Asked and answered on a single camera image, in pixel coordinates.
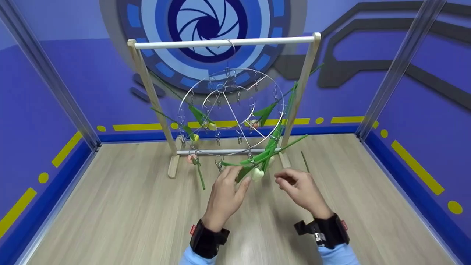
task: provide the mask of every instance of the wooden post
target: wooden post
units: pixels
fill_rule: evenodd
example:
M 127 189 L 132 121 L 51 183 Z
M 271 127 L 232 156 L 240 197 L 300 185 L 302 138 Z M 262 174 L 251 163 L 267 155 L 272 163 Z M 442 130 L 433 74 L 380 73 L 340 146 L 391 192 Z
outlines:
M 135 39 L 128 40 L 128 48 L 129 48 L 129 51 L 131 52 L 134 65 L 136 66 L 136 69 L 142 78 L 142 83 L 144 84 L 144 87 L 146 88 L 152 107 L 160 112 L 163 112 L 162 108 L 160 107 L 159 98 L 157 97 L 157 94 L 155 93 L 155 90 L 154 90 L 154 83 L 152 83 L 152 80 L 150 79 L 146 64 L 144 63 L 144 59 L 142 58 L 142 54 L 139 50 L 137 50 L 134 47 L 134 44 L 136 44 Z M 176 156 L 177 146 L 175 144 L 175 141 L 173 140 L 172 133 L 170 132 L 170 127 L 167 124 L 167 118 L 165 118 L 159 113 L 156 113 L 156 115 L 157 115 L 157 119 L 159 120 L 160 125 L 162 126 L 163 134 L 165 134 L 165 139 L 167 140 L 167 143 L 170 145 L 170 150 L 172 151 L 172 155 Z
M 311 72 L 312 64 L 316 58 L 317 49 L 321 41 L 321 33 L 313 33 L 314 41 L 309 44 L 308 52 L 304 58 L 304 64 L 302 65 L 301 75 L 299 76 L 298 87 L 296 88 L 293 104 L 288 113 L 287 124 L 284 129 L 283 139 L 281 141 L 281 147 L 285 147 L 290 139 L 291 130 L 293 129 L 294 119 L 298 113 L 299 104 L 308 82 L 309 74 Z

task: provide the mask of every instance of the hand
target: hand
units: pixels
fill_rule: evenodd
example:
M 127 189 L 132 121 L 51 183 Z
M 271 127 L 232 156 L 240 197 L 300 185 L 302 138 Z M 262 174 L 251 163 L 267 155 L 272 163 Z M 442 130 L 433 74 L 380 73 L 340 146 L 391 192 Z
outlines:
M 275 178 L 280 189 L 286 191 L 297 205 L 308 210 L 314 218 L 328 219 L 333 216 L 311 174 L 285 168 L 276 173 Z
M 229 217 L 242 205 L 251 178 L 246 177 L 236 191 L 236 177 L 241 169 L 241 166 L 226 166 L 212 185 L 208 207 L 201 218 L 207 229 L 213 232 L 221 231 Z

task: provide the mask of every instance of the right hand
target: right hand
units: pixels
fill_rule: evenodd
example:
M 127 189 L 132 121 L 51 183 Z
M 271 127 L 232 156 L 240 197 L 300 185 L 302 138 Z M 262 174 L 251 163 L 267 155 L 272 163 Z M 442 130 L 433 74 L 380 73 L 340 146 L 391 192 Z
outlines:
M 332 210 L 322 197 L 311 174 L 285 168 L 275 174 L 275 182 L 297 205 L 308 210 L 315 219 L 328 219 L 333 216 Z

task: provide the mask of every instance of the light blue sleeve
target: light blue sleeve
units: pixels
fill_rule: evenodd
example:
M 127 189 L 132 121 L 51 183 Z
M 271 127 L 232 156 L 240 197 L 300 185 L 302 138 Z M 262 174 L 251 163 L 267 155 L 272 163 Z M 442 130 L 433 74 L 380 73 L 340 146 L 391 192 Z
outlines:
M 360 265 L 357 256 L 352 248 L 347 244 L 341 244 L 334 249 L 319 247 L 324 265 Z M 185 253 L 180 260 L 180 265 L 214 265 L 216 257 L 207 259 L 199 256 L 190 246 L 187 247 Z
M 216 257 L 212 259 L 201 257 L 200 255 L 193 252 L 190 246 L 185 249 L 183 256 L 181 257 L 179 265 L 214 265 Z
M 350 245 L 341 244 L 334 249 L 319 247 L 324 265 L 360 265 Z

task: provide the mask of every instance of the white horizontal bar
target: white horizontal bar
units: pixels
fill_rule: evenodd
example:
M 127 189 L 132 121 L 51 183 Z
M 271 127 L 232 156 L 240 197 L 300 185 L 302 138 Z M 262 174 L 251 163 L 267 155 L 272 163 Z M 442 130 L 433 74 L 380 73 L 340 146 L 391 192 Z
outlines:
M 256 148 L 252 149 L 252 154 L 259 154 L 263 153 L 265 149 Z M 187 151 L 177 151 L 177 155 L 193 155 L 193 154 L 213 154 L 213 155 L 226 155 L 226 154 L 233 154 L 233 153 L 240 153 L 240 154 L 247 154 L 249 151 L 245 149 L 215 149 L 215 150 L 202 150 L 202 152 L 197 150 L 187 150 Z
M 218 47 L 218 46 L 242 46 L 258 44 L 288 44 L 288 43 L 311 43 L 314 36 L 307 37 L 285 37 L 285 38 L 260 38 L 260 39 L 234 39 L 234 40 L 212 40 L 212 41 L 164 41 L 136 43 L 134 47 L 142 49 L 171 49 L 190 47 Z

